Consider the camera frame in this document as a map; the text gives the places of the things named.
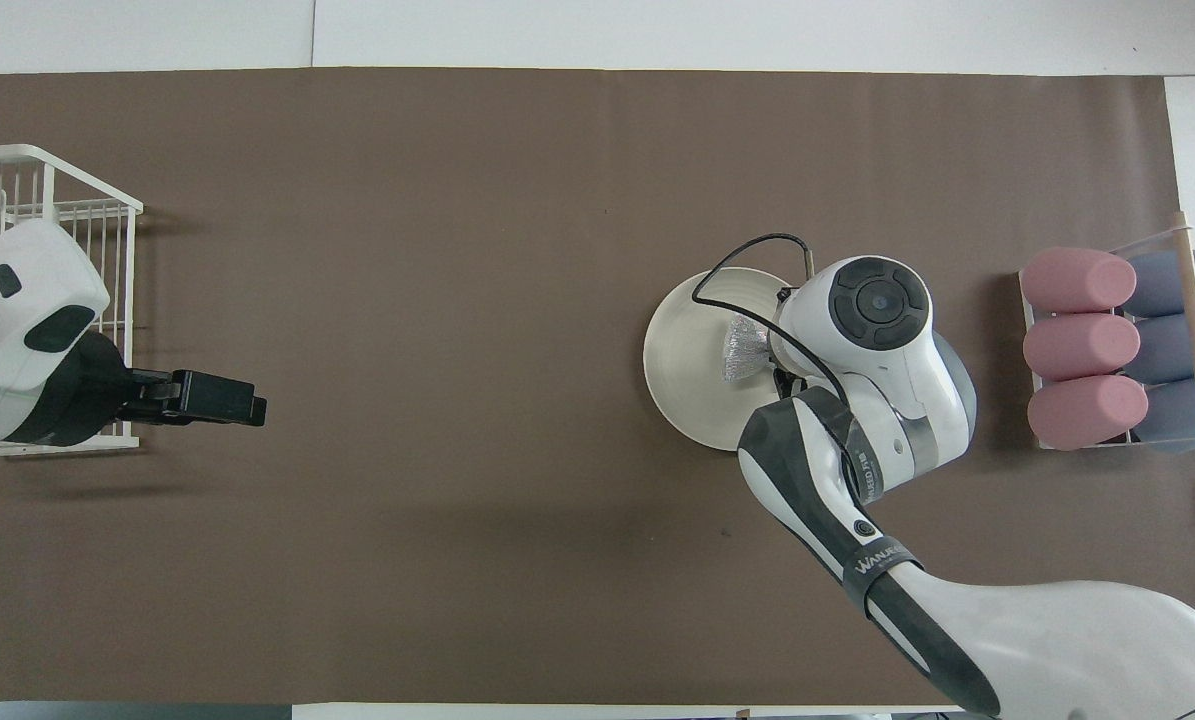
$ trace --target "round plate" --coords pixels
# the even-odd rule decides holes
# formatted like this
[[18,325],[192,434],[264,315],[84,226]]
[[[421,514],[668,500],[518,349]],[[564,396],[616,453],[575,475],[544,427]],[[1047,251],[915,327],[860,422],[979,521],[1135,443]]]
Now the round plate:
[[[733,313],[690,300],[706,273],[694,275],[660,302],[646,327],[642,365],[660,413],[688,438],[734,451],[753,410],[779,400],[770,373],[728,383],[721,379]],[[723,267],[705,296],[744,307],[762,318],[776,313],[776,294],[788,283],[752,267]]]

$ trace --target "wire basket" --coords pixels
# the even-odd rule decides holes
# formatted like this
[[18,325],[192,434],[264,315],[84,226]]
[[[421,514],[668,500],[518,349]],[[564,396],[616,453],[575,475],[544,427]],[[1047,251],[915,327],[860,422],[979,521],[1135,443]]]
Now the wire basket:
[[[1193,376],[1195,377],[1195,258],[1191,253],[1191,236],[1190,233],[1191,224],[1188,224],[1188,220],[1183,213],[1176,213],[1173,215],[1173,224],[1168,230],[1153,234],[1153,236],[1146,236],[1144,240],[1138,240],[1129,245],[1123,245],[1116,250],[1109,250],[1114,256],[1119,258],[1124,258],[1129,260],[1130,258],[1136,258],[1136,256],[1145,256],[1147,252],[1159,252],[1164,250],[1170,250],[1176,252],[1179,266],[1179,281],[1183,288],[1183,314],[1185,314],[1188,321],[1188,340],[1190,340],[1191,352],[1191,368]],[[1019,273],[1019,279],[1023,279],[1023,272]],[[1128,320],[1138,320],[1135,315],[1129,315],[1124,313],[1121,307],[1114,307],[1109,313],[1119,314]],[[1037,322],[1040,319],[1049,318],[1054,315],[1053,313],[1044,313],[1043,310],[1036,310],[1035,307],[1023,300],[1023,324],[1025,325],[1025,331],[1032,328],[1032,324]],[[1032,373],[1032,392],[1040,390],[1042,387],[1050,384],[1050,381],[1044,381],[1036,373]],[[1104,442],[1097,443],[1097,445],[1091,447],[1138,447],[1138,445],[1154,445],[1156,443],[1179,443],[1190,442],[1195,438],[1171,438],[1164,441],[1145,442],[1138,439],[1132,433],[1120,433],[1117,437],[1109,438]],[[1047,445],[1044,442],[1037,441],[1037,447],[1042,450],[1054,450],[1053,447]]]
[[[31,219],[71,233],[111,297],[88,330],[108,336],[127,367],[134,361],[135,217],[145,204],[32,144],[0,144],[0,234]],[[123,450],[139,447],[130,423],[114,423],[74,447],[0,443],[0,455]]]

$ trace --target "gray strap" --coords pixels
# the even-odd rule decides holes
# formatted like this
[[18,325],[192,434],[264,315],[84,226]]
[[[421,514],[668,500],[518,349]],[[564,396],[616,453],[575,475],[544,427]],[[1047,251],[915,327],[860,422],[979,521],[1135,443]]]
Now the gray strap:
[[850,597],[850,602],[853,602],[854,607],[863,610],[865,619],[868,617],[868,591],[872,587],[872,583],[876,583],[877,578],[888,573],[900,562],[913,562],[918,568],[921,567],[921,562],[917,561],[917,558],[908,552],[907,547],[903,547],[903,543],[890,536],[881,536],[859,550],[854,550],[854,555],[850,556],[847,564],[841,568],[841,587],[845,589],[845,596]]

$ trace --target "brown tablecloth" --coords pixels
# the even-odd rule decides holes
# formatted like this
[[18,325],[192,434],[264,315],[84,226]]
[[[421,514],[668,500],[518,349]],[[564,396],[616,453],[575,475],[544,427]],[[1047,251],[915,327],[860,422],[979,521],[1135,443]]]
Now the brown tablecloth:
[[0,700],[943,702],[644,387],[770,230],[912,264],[972,370],[969,455],[872,506],[927,570],[1195,607],[1195,454],[1035,450],[1013,278],[1169,222],[1159,78],[0,76],[1,142],[148,202],[141,365],[271,407],[0,460]]

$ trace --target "cable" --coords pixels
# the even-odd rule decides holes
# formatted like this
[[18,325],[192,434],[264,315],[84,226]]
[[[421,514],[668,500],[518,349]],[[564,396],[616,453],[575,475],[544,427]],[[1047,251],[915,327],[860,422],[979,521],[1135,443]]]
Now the cable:
[[780,338],[784,338],[784,341],[788,341],[789,345],[797,347],[797,351],[804,355],[805,358],[810,361],[815,365],[815,368],[819,369],[820,373],[825,375],[827,381],[829,381],[829,383],[833,384],[833,390],[836,393],[839,400],[845,406],[850,407],[850,400],[847,399],[847,395],[845,395],[845,388],[841,387],[841,382],[838,381],[838,377],[833,373],[833,370],[831,370],[829,367],[825,364],[823,359],[820,359],[820,356],[813,353],[811,350],[809,350],[809,347],[802,345],[802,341],[792,337],[792,333],[789,333],[784,328],[779,327],[779,325],[771,322],[771,320],[767,320],[766,318],[762,318],[761,315],[758,315],[756,313],[753,313],[753,310],[748,310],[744,307],[740,307],[737,304],[730,304],[730,302],[727,302],[724,300],[711,300],[707,297],[699,297],[699,293],[703,291],[703,287],[705,287],[707,282],[712,279],[713,275],[717,275],[723,267],[725,267],[725,265],[729,264],[730,260],[739,258],[739,256],[742,254],[744,250],[748,250],[754,245],[761,245],[761,242],[766,242],[767,240],[786,240],[789,242],[796,242],[797,245],[799,245],[802,247],[802,256],[805,258],[805,278],[807,281],[811,278],[811,261],[809,261],[809,259],[811,259],[811,250],[809,250],[809,247],[805,245],[805,241],[803,241],[802,238],[798,238],[795,234],[772,232],[770,234],[762,234],[762,236],[754,236],[748,242],[740,245],[736,250],[731,250],[729,256],[722,258],[721,263],[713,265],[712,269],[707,271],[707,275],[705,275],[705,277],[703,277],[703,279],[699,281],[699,284],[694,287],[694,291],[690,293],[690,300],[698,302],[698,304],[719,307],[722,310],[730,310],[731,313],[739,313],[740,315],[743,315],[744,318],[753,320],[753,322],[765,325],[766,330],[770,330],[770,332],[776,333]]

